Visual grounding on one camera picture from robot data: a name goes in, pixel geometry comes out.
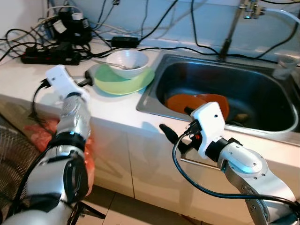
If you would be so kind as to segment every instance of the stainless steel sink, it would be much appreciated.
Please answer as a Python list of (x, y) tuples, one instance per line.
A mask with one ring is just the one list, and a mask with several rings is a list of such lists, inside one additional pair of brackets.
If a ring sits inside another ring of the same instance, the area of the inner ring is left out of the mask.
[[(229, 102), (226, 129), (300, 145), (300, 91), (292, 78), (275, 80), (272, 71), (166, 54), (137, 110), (191, 121), (189, 116), (166, 108), (165, 101), (179, 93), (219, 94)], [(249, 119), (232, 125), (239, 113), (248, 114)]]

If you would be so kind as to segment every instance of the yellow plate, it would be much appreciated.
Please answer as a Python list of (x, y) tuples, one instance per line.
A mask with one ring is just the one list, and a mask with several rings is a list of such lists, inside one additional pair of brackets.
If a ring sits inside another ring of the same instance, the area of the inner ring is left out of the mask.
[(126, 95), (143, 89), (154, 78), (154, 71), (146, 68), (140, 75), (127, 80), (116, 75), (109, 66), (101, 65), (95, 72), (95, 85), (106, 93), (113, 95)]

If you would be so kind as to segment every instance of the tripod leg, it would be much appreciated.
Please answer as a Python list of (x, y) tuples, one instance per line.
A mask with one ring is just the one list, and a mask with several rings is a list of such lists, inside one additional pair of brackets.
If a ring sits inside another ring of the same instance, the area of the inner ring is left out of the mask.
[(76, 213), (74, 214), (72, 220), (71, 220), (71, 223), (70, 225), (75, 225), (77, 223), (77, 220), (78, 218), (80, 217), (81, 213), (83, 212), (83, 209), (84, 209), (84, 206), (80, 204), (81, 202), (78, 202), (76, 204), (75, 207), (77, 207), (77, 211)]
[(104, 219), (106, 217), (105, 214), (103, 214), (103, 213), (95, 210), (94, 208), (90, 207), (89, 205), (87, 205), (87, 204), (85, 204), (83, 202), (80, 202), (80, 203), (83, 205), (83, 209), (84, 210), (90, 211), (90, 213), (88, 213), (88, 215), (94, 216), (94, 217), (98, 217), (100, 219)]

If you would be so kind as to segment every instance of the orange plate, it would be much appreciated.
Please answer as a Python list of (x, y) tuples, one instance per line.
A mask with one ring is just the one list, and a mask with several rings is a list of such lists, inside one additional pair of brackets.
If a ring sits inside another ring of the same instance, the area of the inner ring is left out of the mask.
[(165, 106), (173, 111), (186, 114), (184, 112), (185, 107), (196, 109), (205, 103), (207, 102), (202, 100), (200, 97), (187, 94), (178, 94), (167, 99)]
[(229, 104), (227, 98), (223, 95), (216, 95), (216, 94), (200, 94), (196, 95), (198, 98), (206, 102), (218, 102), (224, 117), (224, 120), (227, 119), (229, 115)]

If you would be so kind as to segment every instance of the electrical cord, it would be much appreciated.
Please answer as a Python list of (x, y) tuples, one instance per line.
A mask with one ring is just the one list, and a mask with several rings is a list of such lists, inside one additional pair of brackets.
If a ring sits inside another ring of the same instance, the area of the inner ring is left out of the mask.
[(163, 50), (187, 49), (187, 50), (193, 51), (193, 52), (201, 54), (201, 55), (217, 55), (216, 53), (202, 53), (200, 51), (197, 51), (197, 50), (192, 49), (192, 48), (187, 48), (187, 47), (174, 47), (174, 48), (150, 47), (150, 48), (143, 48), (143, 49), (140, 49), (138, 51), (141, 52), (141, 51), (150, 50), (150, 49), (163, 49)]
[(256, 56), (255, 59), (259, 59), (260, 57), (264, 56), (265, 54), (267, 54), (268, 52), (272, 51), (274, 48), (278, 47), (278, 46), (281, 46), (283, 44), (285, 44), (286, 42), (290, 41), (294, 35), (296, 34), (296, 31), (298, 29), (298, 23), (295, 24), (291, 34), (283, 41), (279, 42), (278, 44), (276, 45), (273, 45), (272, 47), (270, 47), (268, 50), (266, 50), (265, 52), (261, 53), (260, 55)]
[(47, 8), (50, 8), (50, 1), (49, 0), (47, 0)]
[(172, 16), (171, 16), (169, 25), (166, 27), (166, 29), (164, 29), (164, 32), (162, 32), (160, 35), (154, 37), (155, 39), (162, 38), (164, 35), (166, 35), (166, 33), (169, 32), (169, 30), (170, 30), (170, 29), (171, 29), (178, 21), (181, 20), (181, 17), (179, 17), (179, 18), (176, 19), (176, 21), (174, 21), (175, 12), (176, 12), (176, 5), (173, 7), (173, 10), (172, 10)]
[(181, 175), (190, 183), (192, 184), (195, 188), (197, 188), (198, 190), (211, 195), (213, 197), (217, 197), (217, 198), (226, 198), (226, 199), (259, 199), (259, 200), (270, 200), (270, 201), (276, 201), (276, 202), (281, 202), (284, 204), (287, 204), (291, 207), (291, 209), (297, 214), (297, 216), (300, 216), (300, 204), (298, 202), (292, 202), (288, 199), (284, 199), (281, 197), (276, 197), (276, 196), (272, 196), (272, 195), (244, 195), (244, 194), (224, 194), (224, 193), (218, 193), (218, 192), (214, 192), (211, 191), (207, 188), (204, 188), (202, 186), (200, 186), (198, 183), (196, 183), (192, 178), (190, 178), (181, 168), (180, 164), (177, 161), (176, 158), (176, 151), (178, 148), (178, 145), (180, 143), (180, 141), (185, 137), (188, 136), (190, 134), (190, 131), (187, 130), (185, 131), (177, 140), (177, 142), (175, 143), (173, 150), (172, 150), (172, 158), (173, 158), (173, 162), (175, 163), (176, 168), (178, 169), (178, 171), (181, 173)]
[(42, 128), (44, 129), (47, 133), (51, 134), (52, 137), (54, 137), (54, 133), (47, 129), (45, 127), (45, 125), (41, 122), (41, 119), (38, 117), (38, 113), (37, 113), (37, 109), (36, 109), (36, 98), (37, 98), (37, 94), (38, 92), (42, 89), (42, 88), (48, 88), (50, 87), (49, 82), (47, 81), (47, 79), (44, 79), (42, 81), (42, 83), (40, 84), (40, 86), (37, 88), (37, 90), (34, 92), (33, 98), (32, 98), (32, 102), (31, 102), (31, 114), (30, 117), (32, 117), (34, 119), (34, 121)]
[(91, 58), (105, 58), (109, 56), (114, 50), (122, 49), (121, 47), (117, 47), (100, 53), (92, 53), (89, 49), (85, 48), (84, 46), (81, 46), (81, 48), (82, 49), (75, 49), (74, 51), (86, 54), (85, 56), (82, 56), (82, 60), (89, 60)]
[(51, 9), (55, 9), (55, 8), (76, 8), (79, 12), (81, 12), (83, 14), (83, 11), (79, 8), (79, 7), (76, 7), (76, 6), (53, 6), (53, 7), (49, 7), (47, 9), (47, 12), (49, 12)]
[(45, 41), (47, 41), (48, 43), (51, 44), (51, 42), (49, 42), (47, 39), (45, 39), (36, 29), (34, 29), (33, 27), (30, 27), (31, 31), (34, 31), (35, 34), (39, 37), (41, 44), (44, 45)]
[[(6, 34), (5, 34), (5, 38), (6, 38), (6, 43), (7, 43), (7, 45), (11, 48), (11, 47), (13, 47), (12, 45), (11, 45), (11, 41), (9, 41), (8, 40), (8, 35), (9, 35), (9, 33), (10, 32), (12, 32), (12, 31), (21, 31), (21, 32), (24, 32), (24, 33), (26, 33), (26, 35), (29, 35), (29, 36), (31, 36), (32, 38), (33, 38), (33, 40), (34, 40), (34, 46), (36, 46), (36, 44), (37, 44), (37, 39), (30, 33), (30, 32), (28, 32), (28, 31), (26, 31), (26, 30), (22, 30), (22, 29), (16, 29), (16, 28), (14, 28), (14, 29), (10, 29), (10, 30), (8, 30), (7, 32), (6, 32)], [(18, 43), (18, 44), (21, 44), (22, 42), (19, 42), (19, 41), (16, 41), (16, 40), (12, 40), (13, 42), (16, 42), (16, 43)], [(17, 51), (15, 51), (14, 50), (14, 48), (12, 48), (11, 49), (14, 53), (16, 53), (17, 54), (17, 56), (15, 56), (15, 58), (16, 57), (21, 57), (22, 56), (22, 54), (20, 54), (20, 53), (18, 53)]]
[(16, 48), (16, 47), (18, 47), (18, 46), (26, 45), (26, 44), (36, 44), (36, 45), (44, 46), (44, 45), (42, 45), (42, 44), (40, 44), (40, 43), (36, 43), (36, 42), (23, 42), (23, 43), (16, 44), (16, 45), (10, 47), (10, 48), (6, 51), (6, 53), (4, 53), (4, 54), (2, 55), (2, 57), (0, 58), (0, 62), (1, 62), (1, 61), (9, 54), (9, 52), (10, 52), (11, 50), (13, 50), (14, 48)]
[(95, 29), (100, 29), (102, 27), (102, 25), (106, 22), (107, 18), (111, 14), (113, 8), (114, 8), (114, 5), (112, 5), (111, 9), (109, 10), (108, 14), (106, 15), (106, 17), (104, 18), (104, 20), (102, 21), (102, 23), (97, 28), (95, 28)]
[(149, 5), (149, 0), (146, 0), (146, 7), (145, 7), (145, 16), (144, 19), (142, 20), (142, 24), (141, 24), (141, 37), (144, 36), (143, 32), (144, 32), (144, 24), (145, 21), (148, 17), (148, 5)]
[(214, 50), (213, 48), (210, 48), (210, 47), (198, 44), (198, 41), (197, 41), (197, 32), (196, 32), (196, 25), (195, 25), (195, 18), (194, 18), (194, 0), (191, 1), (191, 17), (192, 17), (192, 25), (193, 25), (194, 39), (195, 39), (196, 45), (198, 47), (201, 47), (201, 48), (207, 48), (207, 49), (213, 51), (215, 54), (219, 55), (219, 53), (216, 50)]
[(42, 152), (35, 160), (34, 162), (28, 167), (26, 173), (24, 174), (21, 183), (19, 185), (19, 188), (15, 194), (15, 197), (12, 201), (12, 204), (9, 207), (8, 213), (7, 213), (7, 218), (13, 216), (15, 213), (18, 212), (19, 206), (21, 203), (21, 195), (24, 190), (24, 187), (26, 185), (27, 179), (29, 178), (29, 175), (33, 171), (33, 169), (36, 167), (36, 165), (41, 161), (41, 159), (46, 155), (49, 149), (46, 149), (44, 152)]
[[(191, 51), (193, 51), (195, 53), (198, 53), (198, 54), (201, 54), (201, 55), (218, 55), (216, 53), (202, 53), (200, 51), (197, 51), (197, 50), (192, 49), (192, 48), (187, 48), (187, 47), (174, 47), (174, 48), (150, 47), (150, 48), (143, 48), (143, 49), (140, 49), (138, 51), (141, 52), (141, 51), (146, 51), (146, 50), (151, 50), (151, 49), (162, 49), (162, 50), (187, 49), (187, 50), (191, 50)], [(255, 59), (253, 57), (249, 57), (249, 56), (246, 56), (246, 55), (240, 55), (240, 54), (228, 54), (227, 56), (250, 59), (250, 60), (260, 60), (260, 61), (265, 61), (265, 62), (269, 62), (269, 63), (277, 63), (277, 62), (271, 61), (271, 60)]]
[(95, 30), (97, 29), (98, 23), (100, 22), (101, 17), (102, 17), (102, 15), (103, 15), (105, 3), (106, 3), (106, 0), (103, 1), (102, 8), (101, 8), (101, 13), (100, 13), (100, 15), (99, 15), (99, 17), (98, 17), (98, 20), (97, 20), (96, 25), (95, 25), (94, 27), (91, 27), (92, 29), (95, 29)]
[(276, 4), (276, 5), (288, 5), (288, 4), (300, 3), (300, 1), (293, 1), (293, 2), (273, 2), (273, 1), (267, 1), (267, 0), (260, 0), (260, 1), (267, 2), (270, 4)]
[(100, 38), (110, 49), (112, 49), (111, 45), (103, 38), (101, 37), (97, 32), (94, 30), (91, 30), (98, 38)]
[(139, 43), (141, 41), (143, 41), (145, 38), (149, 37), (151, 34), (153, 34), (154, 31), (156, 31), (156, 29), (160, 26), (161, 22), (164, 20), (164, 18), (168, 15), (169, 11), (173, 8), (173, 6), (178, 2), (178, 0), (175, 0), (170, 7), (167, 9), (167, 11), (165, 12), (165, 14), (163, 15), (163, 17), (159, 20), (158, 24), (153, 28), (152, 31), (150, 31), (146, 36), (141, 37)]
[[(45, 19), (39, 21), (35, 26), (33, 26), (33, 28), (37, 28), (38, 26), (40, 26), (41, 24), (43, 24), (44, 22), (46, 22), (47, 20), (52, 19), (52, 18), (54, 18), (54, 16), (50, 16), (50, 17), (47, 17), (47, 18), (45, 18)], [(1, 39), (0, 39), (0, 40), (1, 40), (0, 45), (6, 44), (7, 41), (15, 41), (15, 40), (19, 40), (19, 39), (21, 39), (21, 38), (23, 38), (23, 37), (25, 37), (25, 36), (27, 36), (27, 35), (28, 35), (28, 34), (20, 35), (20, 36), (15, 37), (15, 38), (13, 38), (13, 39), (11, 39), (11, 40), (7, 40), (7, 39), (1, 38)]]

